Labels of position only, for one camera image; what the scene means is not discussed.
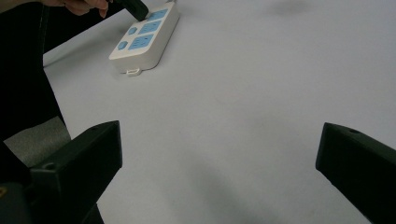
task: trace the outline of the gray fabric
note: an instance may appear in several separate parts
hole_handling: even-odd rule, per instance
[[[27,167],[32,167],[71,141],[62,121],[56,117],[9,137],[4,143]]]

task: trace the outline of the white table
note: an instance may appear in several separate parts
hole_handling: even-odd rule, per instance
[[[178,9],[159,65],[139,77],[107,59],[134,20],[125,10],[45,55],[72,137],[120,121],[105,223],[369,223],[315,160],[324,122],[396,148],[396,1]]]

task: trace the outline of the power strip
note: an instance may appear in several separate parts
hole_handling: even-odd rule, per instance
[[[149,17],[132,24],[108,59],[128,76],[138,76],[155,67],[177,25],[176,1],[168,1],[150,11]]]

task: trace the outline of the extension cord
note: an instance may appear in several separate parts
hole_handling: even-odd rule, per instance
[[[128,76],[138,76],[155,67],[177,25],[176,1],[168,1],[150,11],[149,17],[132,24],[108,59]]]

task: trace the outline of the white plastic casing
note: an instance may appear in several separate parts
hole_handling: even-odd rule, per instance
[[[108,59],[120,73],[137,76],[155,67],[177,25],[179,13],[175,2],[150,10],[144,21],[132,24]]]

